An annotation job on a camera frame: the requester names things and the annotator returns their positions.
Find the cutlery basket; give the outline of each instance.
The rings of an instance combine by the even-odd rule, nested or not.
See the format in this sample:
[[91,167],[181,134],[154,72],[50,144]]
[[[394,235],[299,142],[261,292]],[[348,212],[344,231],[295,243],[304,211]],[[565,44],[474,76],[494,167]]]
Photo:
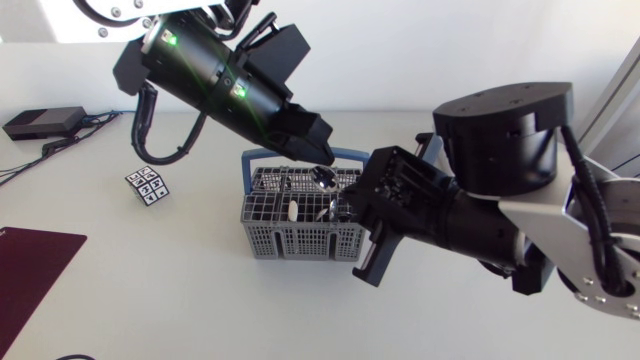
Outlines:
[[[366,165],[369,154],[332,148],[336,158],[356,160]],[[351,206],[339,192],[324,193],[311,180],[311,168],[258,167],[251,175],[251,160],[280,156],[256,149],[242,154],[244,203],[240,222],[244,226],[253,255],[257,259],[357,261],[365,230],[351,221]],[[332,168],[340,188],[355,183],[361,169]],[[336,201],[333,219],[323,209]],[[289,221],[289,203],[298,204],[297,221]]]

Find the blue basket handle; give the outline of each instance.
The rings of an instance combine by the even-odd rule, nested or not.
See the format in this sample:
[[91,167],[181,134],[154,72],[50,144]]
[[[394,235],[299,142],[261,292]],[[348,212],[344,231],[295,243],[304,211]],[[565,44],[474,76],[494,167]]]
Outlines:
[[[364,170],[369,161],[369,153],[358,150],[344,149],[344,148],[331,148],[333,156],[336,159],[354,160],[362,163],[362,169]],[[270,157],[282,156],[275,151],[267,150],[264,148],[247,150],[242,153],[242,183],[244,184],[245,195],[251,194],[251,160],[266,159]]]

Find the fiducial marker cube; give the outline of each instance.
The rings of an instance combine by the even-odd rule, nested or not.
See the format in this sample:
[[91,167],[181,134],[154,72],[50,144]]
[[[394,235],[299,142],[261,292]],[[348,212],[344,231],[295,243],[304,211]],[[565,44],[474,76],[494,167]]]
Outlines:
[[169,189],[160,175],[146,166],[125,177],[136,196],[146,206],[149,206],[169,195]]

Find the white table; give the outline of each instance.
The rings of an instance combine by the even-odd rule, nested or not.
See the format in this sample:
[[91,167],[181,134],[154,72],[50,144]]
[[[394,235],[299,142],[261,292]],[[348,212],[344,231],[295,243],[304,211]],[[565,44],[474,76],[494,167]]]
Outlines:
[[[431,128],[429,114],[324,117],[332,146],[369,152],[413,151]],[[157,115],[152,154],[174,151],[194,119]],[[255,146],[209,121],[190,155],[156,167],[171,195],[146,208],[124,181],[144,165],[130,123],[116,120],[0,188],[0,226],[88,236],[6,359],[638,356],[639,323],[580,305],[555,274],[526,297],[473,259],[409,239],[379,288],[353,277],[352,263],[257,261],[239,222],[240,154]],[[34,159],[44,142],[0,136],[0,165]]]

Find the black cable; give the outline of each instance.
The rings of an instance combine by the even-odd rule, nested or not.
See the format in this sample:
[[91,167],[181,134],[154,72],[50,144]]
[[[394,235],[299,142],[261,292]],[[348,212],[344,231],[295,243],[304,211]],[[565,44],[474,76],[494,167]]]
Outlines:
[[38,158],[38,159],[36,159],[36,160],[34,160],[32,162],[29,162],[29,163],[26,163],[26,164],[23,164],[23,165],[20,165],[20,166],[16,166],[13,169],[9,169],[9,170],[14,170],[14,171],[8,171],[5,174],[0,175],[0,178],[7,177],[6,179],[0,181],[0,186],[8,183],[9,181],[13,180],[16,176],[22,174],[23,172],[31,169],[34,166],[40,164],[41,162],[43,162],[43,161],[47,160],[48,158],[52,157],[53,155],[55,155],[55,154],[57,154],[57,153],[59,153],[59,152],[61,152],[63,150],[66,150],[66,149],[70,148],[71,146],[76,145],[79,142],[89,138],[90,136],[95,134],[98,130],[100,130],[102,127],[104,127],[106,124],[110,123],[115,118],[117,118],[120,114],[121,113],[116,113],[116,112],[113,112],[113,113],[109,114],[109,117],[107,117],[106,120],[97,123],[93,130],[91,130],[90,132],[88,132],[87,134],[85,134],[83,136],[73,138],[73,140],[71,142],[68,142],[68,141],[64,142],[64,145],[62,145],[62,146],[59,146],[59,147],[55,147],[55,146],[54,147],[47,147],[47,145],[56,143],[58,141],[55,141],[55,142],[49,143],[49,144],[45,144],[43,146],[43,154],[42,154],[42,156],[40,158]]
[[580,194],[579,201],[585,218],[588,217],[587,212],[594,217],[588,227],[598,278],[607,293],[622,296],[626,292],[627,284],[614,246],[620,240],[611,236],[611,222],[604,200],[571,128],[565,125],[560,131],[579,181],[576,193]]
[[23,167],[23,166],[27,166],[27,164],[22,164],[22,165],[20,165],[20,166],[16,166],[16,167],[11,168],[11,169],[0,170],[0,172],[13,172],[13,171],[15,171],[15,170],[17,170],[17,169],[19,169],[19,168],[21,168],[21,167]]
[[251,3],[252,3],[251,1],[247,1],[245,7],[242,9],[240,14],[238,15],[238,18],[235,21],[235,26],[233,30],[231,30],[231,33],[225,35],[225,34],[219,34],[213,31],[212,32],[213,36],[215,36],[220,41],[228,41],[228,40],[235,39],[240,33],[240,31],[242,30],[242,28],[244,27],[244,24],[247,21],[247,18],[249,17],[249,12],[251,11],[251,5],[252,5]]
[[144,162],[151,165],[169,165],[182,159],[189,153],[189,150],[191,150],[191,147],[193,147],[193,144],[195,144],[200,132],[202,131],[204,122],[207,119],[207,114],[205,112],[201,112],[200,115],[198,115],[187,140],[184,142],[183,146],[178,147],[178,151],[163,158],[151,156],[145,145],[147,141],[147,134],[149,133],[149,129],[151,128],[151,123],[153,121],[153,111],[156,106],[157,96],[158,91],[156,91],[156,89],[154,89],[149,83],[145,83],[140,89],[140,92],[138,93],[138,108],[131,128],[131,145],[136,151],[136,154],[138,154],[140,159]]
[[639,157],[640,157],[640,154],[638,154],[638,155],[636,155],[636,156],[632,157],[631,159],[629,159],[629,160],[627,160],[627,161],[623,162],[622,164],[620,164],[620,165],[618,165],[618,166],[614,167],[613,169],[611,169],[611,171],[616,171],[616,170],[620,169],[621,167],[623,167],[623,166],[627,165],[628,163],[632,162],[633,160],[635,160],[635,159],[637,159],[637,158],[639,158]]
[[67,355],[63,356],[57,360],[95,360],[91,356],[77,354],[77,355]]
[[73,0],[76,7],[89,19],[97,22],[100,25],[108,27],[125,27],[135,24],[138,18],[124,21],[111,20],[108,17],[102,16],[99,12],[95,11],[91,5],[87,3],[87,0]]

